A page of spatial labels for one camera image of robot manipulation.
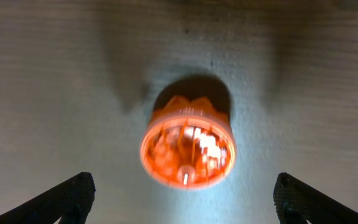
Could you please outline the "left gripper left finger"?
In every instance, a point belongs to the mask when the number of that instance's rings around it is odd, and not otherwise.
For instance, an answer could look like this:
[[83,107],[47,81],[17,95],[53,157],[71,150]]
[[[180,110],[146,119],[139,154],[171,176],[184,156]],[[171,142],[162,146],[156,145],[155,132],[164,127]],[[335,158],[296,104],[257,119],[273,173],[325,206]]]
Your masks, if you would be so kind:
[[80,172],[35,198],[0,215],[0,224],[85,224],[96,187],[89,172]]

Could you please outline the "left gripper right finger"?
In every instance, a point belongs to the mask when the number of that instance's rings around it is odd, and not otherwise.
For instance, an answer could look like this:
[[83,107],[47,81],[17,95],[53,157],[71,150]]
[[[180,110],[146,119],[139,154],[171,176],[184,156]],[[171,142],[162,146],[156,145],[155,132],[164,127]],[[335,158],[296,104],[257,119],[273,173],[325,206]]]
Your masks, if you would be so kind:
[[358,224],[358,213],[282,172],[273,191],[280,224]]

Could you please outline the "orange round toy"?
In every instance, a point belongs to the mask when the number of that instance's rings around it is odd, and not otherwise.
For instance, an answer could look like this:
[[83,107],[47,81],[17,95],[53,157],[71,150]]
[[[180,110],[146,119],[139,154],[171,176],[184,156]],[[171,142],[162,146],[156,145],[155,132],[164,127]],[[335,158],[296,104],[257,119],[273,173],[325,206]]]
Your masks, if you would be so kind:
[[207,97],[173,96],[153,112],[140,145],[146,173],[167,187],[201,190],[223,181],[236,162],[229,115]]

